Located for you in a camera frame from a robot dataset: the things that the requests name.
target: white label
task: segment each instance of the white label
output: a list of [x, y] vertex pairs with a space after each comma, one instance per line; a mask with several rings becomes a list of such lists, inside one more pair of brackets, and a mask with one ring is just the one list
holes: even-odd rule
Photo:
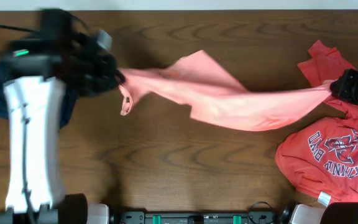
[[331, 196], [324, 192], [320, 192], [320, 195], [318, 196], [318, 199], [317, 199], [317, 201], [320, 204], [323, 204], [325, 207], [327, 207], [329, 205], [330, 200], [331, 200]]

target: green light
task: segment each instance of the green light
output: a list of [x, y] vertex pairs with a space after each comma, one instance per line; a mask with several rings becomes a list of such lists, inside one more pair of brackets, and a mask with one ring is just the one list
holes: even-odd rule
[[28, 50], [17, 50], [17, 51], [14, 52], [15, 57], [26, 55], [28, 53], [30, 53]]

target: stretched pink fabric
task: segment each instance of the stretched pink fabric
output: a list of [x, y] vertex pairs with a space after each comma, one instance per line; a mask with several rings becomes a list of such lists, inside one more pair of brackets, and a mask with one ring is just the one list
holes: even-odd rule
[[[122, 115], [127, 115], [144, 95], [154, 92], [190, 105], [190, 116], [195, 120], [243, 131], [265, 131], [294, 123], [331, 95], [332, 81], [304, 90], [249, 92], [204, 51], [181, 58], [167, 69], [121, 72], [126, 77], [119, 87], [124, 96]], [[307, 79], [314, 81], [319, 76]]]

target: green tape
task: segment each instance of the green tape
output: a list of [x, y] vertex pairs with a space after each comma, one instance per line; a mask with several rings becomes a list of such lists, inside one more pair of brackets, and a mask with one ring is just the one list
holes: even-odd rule
[[233, 216], [233, 224], [241, 224], [241, 216], [234, 215]]
[[161, 216], [154, 215], [153, 216], [153, 224], [161, 224]]

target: wooden table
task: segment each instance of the wooden table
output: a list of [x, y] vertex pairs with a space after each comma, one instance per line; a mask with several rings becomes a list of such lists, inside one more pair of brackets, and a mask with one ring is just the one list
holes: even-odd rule
[[[357, 64], [358, 11], [75, 12], [92, 29], [113, 37], [120, 66], [166, 67], [205, 50], [251, 91], [309, 87], [297, 68], [322, 40]], [[0, 23], [34, 27], [34, 12], [0, 12]], [[0, 44], [22, 34], [0, 30]], [[67, 192], [115, 208], [247, 210], [256, 201], [276, 208], [296, 193], [274, 161], [291, 133], [324, 116], [320, 105], [287, 127], [246, 132], [193, 121], [190, 108], [146, 96], [128, 116], [117, 90], [81, 99], [60, 132], [61, 172]], [[9, 127], [0, 119], [0, 208], [9, 183]]]

